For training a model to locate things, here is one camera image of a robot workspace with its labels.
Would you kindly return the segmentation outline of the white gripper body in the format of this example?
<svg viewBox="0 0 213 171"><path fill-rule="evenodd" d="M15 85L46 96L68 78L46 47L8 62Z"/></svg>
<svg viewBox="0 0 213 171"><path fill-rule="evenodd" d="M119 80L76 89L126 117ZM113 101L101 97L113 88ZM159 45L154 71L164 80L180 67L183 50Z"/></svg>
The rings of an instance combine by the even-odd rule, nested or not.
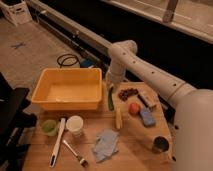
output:
<svg viewBox="0 0 213 171"><path fill-rule="evenodd" d="M123 81L124 75L122 73L112 73L110 70L106 72L106 86L107 88L117 87Z"/></svg>

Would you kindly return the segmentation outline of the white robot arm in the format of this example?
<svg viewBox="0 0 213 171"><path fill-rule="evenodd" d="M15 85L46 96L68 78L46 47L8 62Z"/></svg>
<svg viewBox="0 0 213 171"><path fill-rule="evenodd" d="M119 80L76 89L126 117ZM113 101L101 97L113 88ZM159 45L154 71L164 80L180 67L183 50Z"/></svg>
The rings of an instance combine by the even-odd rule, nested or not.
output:
<svg viewBox="0 0 213 171"><path fill-rule="evenodd" d="M213 90L197 89L136 56L133 40L111 43L107 84L129 70L175 109L172 171L213 171Z"/></svg>

